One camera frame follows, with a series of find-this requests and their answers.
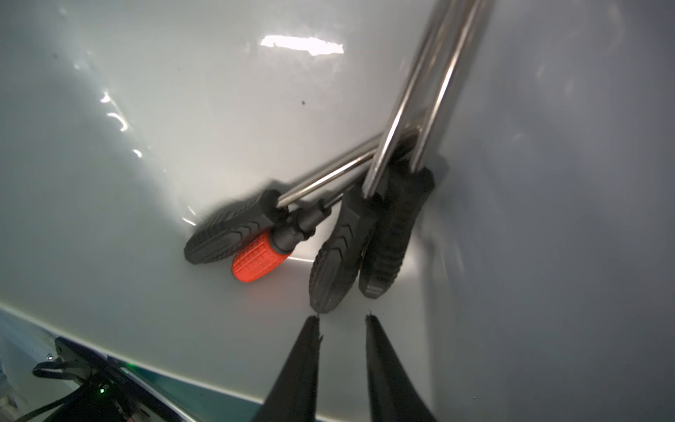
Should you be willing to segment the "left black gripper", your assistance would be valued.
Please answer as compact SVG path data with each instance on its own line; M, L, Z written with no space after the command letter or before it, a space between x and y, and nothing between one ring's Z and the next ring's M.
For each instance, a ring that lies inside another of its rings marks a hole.
M70 381L70 394L19 417L20 421L183 421L184 413L132 375L114 358L65 337L54 341L56 358L32 369L39 379Z

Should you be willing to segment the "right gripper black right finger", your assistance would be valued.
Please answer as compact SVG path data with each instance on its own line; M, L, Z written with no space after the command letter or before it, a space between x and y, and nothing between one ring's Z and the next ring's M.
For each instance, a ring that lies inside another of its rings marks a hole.
M416 392L375 315L366 317L367 388L372 421L436 421Z

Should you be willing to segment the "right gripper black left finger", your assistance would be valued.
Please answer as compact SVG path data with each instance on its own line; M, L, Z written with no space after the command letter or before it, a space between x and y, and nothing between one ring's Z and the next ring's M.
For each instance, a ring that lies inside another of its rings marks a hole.
M309 316L279 376L252 421L316 421L320 318Z

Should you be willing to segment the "white plastic storage box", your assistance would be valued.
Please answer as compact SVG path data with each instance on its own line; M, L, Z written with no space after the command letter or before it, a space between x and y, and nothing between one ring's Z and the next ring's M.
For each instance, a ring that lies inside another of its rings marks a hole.
M1 311L262 401L332 226L262 280L215 209L385 128L430 1L4 1ZM674 418L674 4L497 1L391 290L321 319L318 414L369 419L367 314L441 421Z

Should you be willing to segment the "red handle screwdriver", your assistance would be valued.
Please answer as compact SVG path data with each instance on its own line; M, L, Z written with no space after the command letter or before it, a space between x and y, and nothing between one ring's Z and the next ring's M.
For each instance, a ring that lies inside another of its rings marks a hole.
M283 263L301 242L316 234L316 228L331 214L332 208L342 200L353 186L360 185L365 172L341 186L339 190L320 198L307 207L295 209L279 225L257 236L232 262L232 274L242 282L251 282L272 272Z

